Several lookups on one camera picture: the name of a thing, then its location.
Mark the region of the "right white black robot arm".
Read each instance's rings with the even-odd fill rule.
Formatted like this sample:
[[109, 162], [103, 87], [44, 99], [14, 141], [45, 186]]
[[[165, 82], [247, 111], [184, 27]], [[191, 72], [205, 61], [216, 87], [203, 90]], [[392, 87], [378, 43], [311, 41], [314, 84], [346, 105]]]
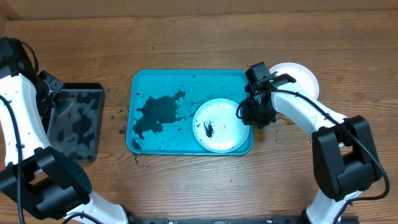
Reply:
[[246, 72], [246, 78], [249, 96], [236, 110], [244, 124], [263, 128], [280, 113], [310, 136], [319, 190], [297, 223], [342, 223], [348, 205], [362, 200], [361, 193], [374, 182], [387, 179], [369, 123], [328, 109], [288, 74], [258, 78]]

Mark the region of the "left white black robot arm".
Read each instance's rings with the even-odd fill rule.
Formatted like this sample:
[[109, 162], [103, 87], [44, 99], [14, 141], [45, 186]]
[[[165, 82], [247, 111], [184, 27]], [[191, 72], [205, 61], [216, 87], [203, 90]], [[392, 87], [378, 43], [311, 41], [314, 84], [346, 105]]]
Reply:
[[39, 68], [25, 42], [1, 38], [1, 128], [6, 145], [1, 192], [19, 221], [139, 223], [97, 194], [80, 162], [98, 148], [104, 103], [98, 83], [64, 83]]

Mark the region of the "white plate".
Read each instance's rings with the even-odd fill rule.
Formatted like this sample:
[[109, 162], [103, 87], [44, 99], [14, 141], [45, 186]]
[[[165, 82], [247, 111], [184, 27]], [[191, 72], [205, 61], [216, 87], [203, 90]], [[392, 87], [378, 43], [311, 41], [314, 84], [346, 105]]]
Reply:
[[269, 71], [275, 73], [277, 76], [285, 73], [290, 75], [296, 79], [296, 82], [300, 84], [304, 91], [314, 99], [318, 99], [320, 93], [318, 80], [307, 67], [298, 63], [284, 62], [274, 65]]

